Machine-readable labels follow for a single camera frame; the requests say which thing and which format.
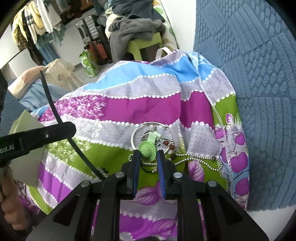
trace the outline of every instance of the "plastic stool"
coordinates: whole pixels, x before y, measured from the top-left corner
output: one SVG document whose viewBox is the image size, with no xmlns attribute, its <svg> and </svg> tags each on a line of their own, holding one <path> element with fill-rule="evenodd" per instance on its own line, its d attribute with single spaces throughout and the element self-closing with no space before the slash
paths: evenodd
<svg viewBox="0 0 296 241">
<path fill-rule="evenodd" d="M 159 44 L 159 48 L 163 47 L 163 43 L 159 32 L 153 35 L 153 39 L 151 41 L 146 41 L 142 39 L 130 40 L 128 42 L 128 45 L 126 46 L 126 52 L 131 53 L 136 61 L 142 61 L 140 49 L 147 48 L 154 44 Z"/>
</svg>

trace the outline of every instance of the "white strap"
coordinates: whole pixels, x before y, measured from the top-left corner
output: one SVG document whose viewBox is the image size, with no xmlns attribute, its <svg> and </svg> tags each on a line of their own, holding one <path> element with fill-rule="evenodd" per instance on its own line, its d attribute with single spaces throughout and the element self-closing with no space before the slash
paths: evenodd
<svg viewBox="0 0 296 241">
<path fill-rule="evenodd" d="M 160 49 L 158 49 L 157 52 L 156 52 L 155 59 L 159 59 L 159 58 L 161 58 L 161 55 L 162 55 L 162 53 L 163 53 L 163 50 L 164 50 L 167 54 L 171 53 L 171 51 L 170 51 L 170 49 L 169 49 L 168 47 L 160 48 Z"/>
</svg>

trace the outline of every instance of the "silver bangle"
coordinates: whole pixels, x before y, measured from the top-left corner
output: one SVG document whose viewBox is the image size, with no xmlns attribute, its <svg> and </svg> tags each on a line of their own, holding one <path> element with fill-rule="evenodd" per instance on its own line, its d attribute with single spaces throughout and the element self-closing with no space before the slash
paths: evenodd
<svg viewBox="0 0 296 241">
<path fill-rule="evenodd" d="M 169 132 L 169 135 L 170 135 L 170 139 L 172 140 L 173 139 L 173 135 L 168 127 L 168 125 L 164 125 L 162 123 L 158 123 L 158 122 L 154 122 L 154 121 L 150 121 L 150 122 L 144 122 L 142 123 L 141 125 L 139 125 L 134 131 L 133 133 L 131 134 L 131 146 L 134 150 L 137 150 L 137 148 L 135 147 L 135 144 L 133 142 L 133 139 L 134 139 L 134 136 L 135 136 L 135 133 L 141 128 L 143 127 L 144 125 L 157 125 L 157 126 L 162 126 L 163 128 L 165 128 L 166 130 L 168 130 Z M 170 150 L 170 147 L 168 146 L 167 149 L 164 151 L 164 153 L 168 153 L 168 151 Z"/>
</svg>

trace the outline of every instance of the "blue quilted bedspread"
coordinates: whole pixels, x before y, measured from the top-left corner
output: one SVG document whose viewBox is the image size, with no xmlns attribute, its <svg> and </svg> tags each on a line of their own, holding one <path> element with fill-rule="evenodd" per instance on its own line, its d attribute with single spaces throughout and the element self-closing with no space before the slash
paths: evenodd
<svg viewBox="0 0 296 241">
<path fill-rule="evenodd" d="M 296 41 L 264 0 L 197 0 L 194 51 L 232 83 L 250 154 L 248 209 L 296 204 Z"/>
</svg>

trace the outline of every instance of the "green bag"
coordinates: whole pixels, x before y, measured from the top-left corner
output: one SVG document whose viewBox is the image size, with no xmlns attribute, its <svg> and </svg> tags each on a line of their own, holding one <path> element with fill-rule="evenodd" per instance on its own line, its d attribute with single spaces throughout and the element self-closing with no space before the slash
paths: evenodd
<svg viewBox="0 0 296 241">
<path fill-rule="evenodd" d="M 99 66 L 90 51 L 82 52 L 79 59 L 89 78 L 93 78 L 98 75 Z"/>
</svg>

